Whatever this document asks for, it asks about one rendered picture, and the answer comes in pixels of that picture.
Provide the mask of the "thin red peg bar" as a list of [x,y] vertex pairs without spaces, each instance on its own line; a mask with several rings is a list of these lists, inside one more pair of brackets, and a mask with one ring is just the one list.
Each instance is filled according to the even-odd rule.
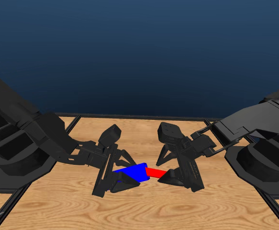
[[166,171],[145,167],[147,177],[161,178]]

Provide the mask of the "blue hollow socket block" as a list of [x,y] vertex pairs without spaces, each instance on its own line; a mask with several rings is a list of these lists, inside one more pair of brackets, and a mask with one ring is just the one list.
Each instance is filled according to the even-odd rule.
[[147,177],[145,172],[145,167],[147,167],[146,163],[136,164],[134,166],[122,168],[119,170],[115,170],[114,172],[123,172],[126,175],[130,176],[131,178],[134,178],[139,183],[148,181],[150,177]]

